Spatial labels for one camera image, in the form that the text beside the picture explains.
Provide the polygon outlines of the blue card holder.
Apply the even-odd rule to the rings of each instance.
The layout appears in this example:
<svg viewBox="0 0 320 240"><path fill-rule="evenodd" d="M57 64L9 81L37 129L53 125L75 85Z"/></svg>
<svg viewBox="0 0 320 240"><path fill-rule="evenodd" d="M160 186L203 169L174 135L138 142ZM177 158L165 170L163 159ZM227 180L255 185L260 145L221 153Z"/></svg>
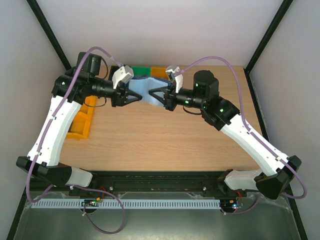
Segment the blue card holder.
<svg viewBox="0 0 320 240"><path fill-rule="evenodd" d="M149 90L169 87L170 85L171 82L169 80L152 76L134 77L127 84L129 90L142 96L141 102L159 107L163 107L164 104L151 96Z"/></svg>

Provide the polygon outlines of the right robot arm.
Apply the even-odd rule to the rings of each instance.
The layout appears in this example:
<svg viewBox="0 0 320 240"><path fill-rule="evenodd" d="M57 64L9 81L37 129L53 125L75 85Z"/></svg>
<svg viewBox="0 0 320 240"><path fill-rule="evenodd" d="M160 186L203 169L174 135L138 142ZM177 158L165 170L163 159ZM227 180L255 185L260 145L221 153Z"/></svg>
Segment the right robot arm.
<svg viewBox="0 0 320 240"><path fill-rule="evenodd" d="M243 119L241 111L220 96L219 80L209 70L194 74L192 89L183 88L178 76L170 86L148 93L169 111L177 105L199 109L206 123L234 140L258 164L256 170L226 170L218 179L218 191L224 196L235 190L253 190L275 200L284 193L302 163L297 156L276 149Z"/></svg>

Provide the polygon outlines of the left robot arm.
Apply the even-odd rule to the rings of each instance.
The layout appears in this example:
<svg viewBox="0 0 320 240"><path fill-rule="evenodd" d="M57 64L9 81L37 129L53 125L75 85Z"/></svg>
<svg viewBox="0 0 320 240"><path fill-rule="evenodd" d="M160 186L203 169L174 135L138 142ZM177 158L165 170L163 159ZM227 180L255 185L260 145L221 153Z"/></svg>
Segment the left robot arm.
<svg viewBox="0 0 320 240"><path fill-rule="evenodd" d="M88 187L93 174L60 162L63 143L72 122L86 98L110 99L112 107L140 101L142 96L129 90L127 83L134 77L133 69L120 65L110 80L98 78L102 57L80 52L77 65L59 76L52 89L50 108L40 134L28 152L16 165L31 177L56 187Z"/></svg>

